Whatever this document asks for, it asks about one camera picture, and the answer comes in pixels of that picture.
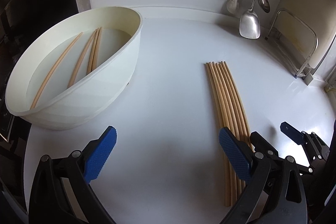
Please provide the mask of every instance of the black appliance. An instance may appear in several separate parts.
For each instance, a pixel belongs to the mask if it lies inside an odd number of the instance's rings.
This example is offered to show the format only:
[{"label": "black appliance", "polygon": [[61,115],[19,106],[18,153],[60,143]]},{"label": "black appliance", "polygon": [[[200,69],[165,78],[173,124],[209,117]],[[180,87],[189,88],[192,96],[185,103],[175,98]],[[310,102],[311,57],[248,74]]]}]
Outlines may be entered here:
[{"label": "black appliance", "polygon": [[[8,112],[6,84],[29,45],[47,29],[76,13],[76,0],[0,0],[0,199],[6,193],[6,198],[12,198],[24,213],[27,210],[23,163],[31,124]],[[9,210],[0,207],[1,218]]]}]

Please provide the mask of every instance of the cleaning brush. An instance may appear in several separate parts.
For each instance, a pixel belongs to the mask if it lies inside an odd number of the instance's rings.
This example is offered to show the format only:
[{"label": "cleaning brush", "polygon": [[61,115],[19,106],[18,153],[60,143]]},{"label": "cleaning brush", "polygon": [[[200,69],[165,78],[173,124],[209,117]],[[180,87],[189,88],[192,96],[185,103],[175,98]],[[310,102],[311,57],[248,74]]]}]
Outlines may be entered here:
[{"label": "cleaning brush", "polygon": [[238,0],[227,0],[226,8],[231,14],[235,14],[239,9]]}]

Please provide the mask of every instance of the dish rack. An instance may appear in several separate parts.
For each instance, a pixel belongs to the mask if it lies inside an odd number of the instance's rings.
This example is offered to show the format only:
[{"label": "dish rack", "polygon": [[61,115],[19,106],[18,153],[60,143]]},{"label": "dish rack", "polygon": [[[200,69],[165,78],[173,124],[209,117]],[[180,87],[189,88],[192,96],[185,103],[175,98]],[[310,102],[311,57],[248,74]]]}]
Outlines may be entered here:
[{"label": "dish rack", "polygon": [[[282,33],[274,27],[280,13],[285,12],[295,18],[298,22],[300,22],[303,26],[305,26],[314,36],[314,45],[312,49],[310,50],[310,53],[308,54],[307,58],[302,61],[298,60],[293,53],[291,53],[281,42],[280,38],[282,37]],[[304,23],[300,18],[298,18],[296,15],[291,13],[289,10],[285,8],[281,8],[273,20],[272,26],[268,32],[268,34],[265,37],[265,40],[272,41],[277,46],[278,51],[281,53],[281,55],[284,58],[284,61],[289,65],[289,68],[291,72],[293,73],[295,78],[302,77],[303,79],[307,76],[307,74],[310,72],[311,67],[309,66],[309,61],[314,54],[317,46],[318,46],[318,39],[316,36],[316,33],[313,31],[312,28],[310,28],[306,23]]]}]

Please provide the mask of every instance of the chopstick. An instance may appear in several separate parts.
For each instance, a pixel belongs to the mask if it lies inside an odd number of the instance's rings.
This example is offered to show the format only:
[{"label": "chopstick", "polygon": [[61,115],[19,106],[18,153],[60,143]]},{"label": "chopstick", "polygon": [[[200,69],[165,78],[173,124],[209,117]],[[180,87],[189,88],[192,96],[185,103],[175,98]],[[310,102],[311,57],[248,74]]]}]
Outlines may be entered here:
[{"label": "chopstick", "polygon": [[86,45],[85,45],[85,47],[84,47],[84,49],[83,49],[83,51],[82,51],[82,53],[81,53],[81,55],[80,55],[78,61],[77,61],[76,66],[75,66],[75,68],[74,68],[74,70],[73,70],[73,72],[72,72],[72,75],[71,75],[71,78],[70,78],[70,81],[69,81],[69,84],[68,84],[68,88],[71,87],[71,86],[75,83],[75,79],[76,79],[78,70],[79,70],[79,68],[80,68],[80,66],[81,66],[81,64],[82,64],[82,62],[83,62],[83,59],[84,59],[84,57],[85,57],[85,54],[86,54],[86,52],[87,52],[87,50],[88,50],[88,48],[89,48],[89,46],[90,46],[90,44],[91,44],[93,38],[94,38],[95,35],[96,35],[97,30],[98,30],[98,29],[95,29],[94,32],[92,33],[92,35],[90,36],[88,42],[86,43]]},{"label": "chopstick", "polygon": [[[246,114],[244,112],[232,75],[224,62],[206,63],[210,84],[215,99],[219,125],[227,126],[238,140],[251,144]],[[245,187],[245,181],[240,180],[232,165],[224,157],[226,201],[225,205],[233,205],[237,196]]]},{"label": "chopstick", "polygon": [[93,62],[92,62],[92,70],[95,70],[97,68],[97,60],[98,60],[98,51],[99,51],[99,45],[100,45],[100,39],[101,39],[101,33],[103,31],[103,28],[100,27],[99,33],[98,33],[98,38],[97,38],[97,43],[94,49],[94,54],[93,54]]},{"label": "chopstick", "polygon": [[[223,117],[223,122],[224,122],[224,126],[229,127],[229,118],[231,118],[230,115],[228,115],[227,110],[228,108],[226,108],[226,104],[224,102],[224,98],[225,96],[223,96],[224,92],[222,93],[220,84],[219,84],[219,77],[217,76],[216,72],[215,72],[215,68],[213,66],[212,63],[209,63],[210,66],[210,71],[211,71],[211,75],[212,78],[214,80],[215,83],[215,87],[216,87],[216,91],[217,91],[217,95],[219,98],[219,105],[221,108],[221,113],[222,113],[222,117]],[[229,164],[229,174],[230,174],[230,203],[233,204],[236,200],[236,195],[237,195],[237,182],[236,182],[236,174],[232,168],[232,165]]]},{"label": "chopstick", "polygon": [[53,67],[50,69],[50,71],[48,72],[46,78],[44,79],[44,81],[42,82],[42,85],[40,86],[39,90],[37,91],[37,94],[35,95],[35,98],[31,104],[30,109],[34,108],[37,104],[37,101],[39,100],[42,91],[45,87],[45,85],[48,83],[51,75],[53,74],[53,72],[56,70],[57,66],[60,64],[60,62],[62,61],[62,59],[65,57],[65,55],[67,54],[67,52],[71,49],[71,47],[76,43],[76,41],[80,38],[80,36],[83,34],[83,32],[81,32],[79,35],[76,36],[76,38],[69,44],[69,46],[65,49],[65,51],[61,54],[61,56],[57,59],[56,63],[53,65]]},{"label": "chopstick", "polygon": [[89,64],[88,64],[87,70],[86,70],[86,75],[88,75],[90,72],[92,72],[93,57],[95,55],[95,49],[96,49],[96,45],[97,45],[98,34],[99,34],[99,31],[96,32],[96,35],[94,37],[94,41],[93,41],[92,48],[91,48],[91,53],[90,53]]},{"label": "chopstick", "polygon": [[[211,84],[212,94],[214,96],[214,101],[215,101],[215,104],[216,104],[219,128],[223,128],[224,127],[224,122],[223,122],[224,118],[222,116],[223,113],[222,113],[221,107],[219,105],[219,100],[218,100],[218,95],[217,95],[214,79],[212,78],[210,66],[209,66],[208,63],[206,63],[206,68],[207,68],[207,72],[208,72],[208,76],[209,76],[209,80],[210,80],[210,84]],[[227,156],[225,155],[225,153],[223,153],[223,156],[224,156],[224,171],[225,171],[224,172],[224,174],[225,174],[225,206],[228,207],[231,204],[230,162],[229,162]]]},{"label": "chopstick", "polygon": [[242,104],[242,100],[240,98],[240,95],[238,93],[238,90],[237,90],[237,87],[236,87],[236,84],[233,80],[233,77],[232,77],[232,74],[226,64],[226,62],[221,62],[223,68],[225,69],[225,71],[227,72],[227,75],[228,75],[228,78],[229,80],[231,81],[231,84],[232,84],[232,87],[234,89],[234,96],[235,96],[235,100],[238,102],[237,103],[237,106],[238,106],[238,111],[239,111],[239,117],[241,120],[244,121],[244,127],[243,127],[243,131],[244,131],[244,135],[245,135],[245,138],[244,138],[244,141],[250,146],[250,148],[252,149],[252,144],[251,144],[251,140],[250,140],[250,127],[248,125],[248,122],[247,122],[247,118],[246,118],[246,113],[245,113],[245,110],[244,110],[244,106]]}]

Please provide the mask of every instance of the metal rack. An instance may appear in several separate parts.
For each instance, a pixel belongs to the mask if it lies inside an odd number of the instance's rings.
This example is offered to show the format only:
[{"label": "metal rack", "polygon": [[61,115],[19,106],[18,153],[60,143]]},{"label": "metal rack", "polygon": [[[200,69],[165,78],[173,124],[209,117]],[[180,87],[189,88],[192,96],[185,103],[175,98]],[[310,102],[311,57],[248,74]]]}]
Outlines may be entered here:
[{"label": "metal rack", "polygon": [[[275,22],[277,21],[278,19],[278,16],[280,13],[282,12],[286,12],[287,14],[289,14],[290,16],[292,16],[293,18],[295,18],[298,22],[300,22],[303,26],[305,26],[314,36],[314,45],[313,45],[313,48],[311,49],[310,53],[308,54],[307,58],[305,59],[305,61],[302,63],[302,65],[300,65],[300,62],[298,60],[295,60],[295,57],[294,56],[291,56],[291,53],[288,52],[288,50],[281,45],[281,42],[280,42],[280,37],[281,37],[281,32],[279,30],[277,30],[275,27],[274,27],[274,24]],[[287,63],[291,66],[291,68],[293,69],[294,71],[294,77],[295,78],[298,78],[298,77],[302,77],[302,78],[305,78],[307,73],[311,70],[311,67],[309,66],[309,61],[312,57],[312,55],[314,54],[317,46],[318,46],[318,39],[317,39],[317,36],[316,36],[316,33],[313,31],[312,28],[310,28],[306,23],[304,23],[300,18],[298,18],[296,15],[294,15],[293,13],[291,13],[289,10],[285,9],[285,8],[281,8],[278,12],[277,12],[277,15],[275,16],[275,19],[272,23],[272,26],[267,34],[267,36],[265,37],[266,40],[272,40],[276,46],[278,47],[280,53],[282,54],[282,56],[286,59],[286,61],[288,61]]]}]

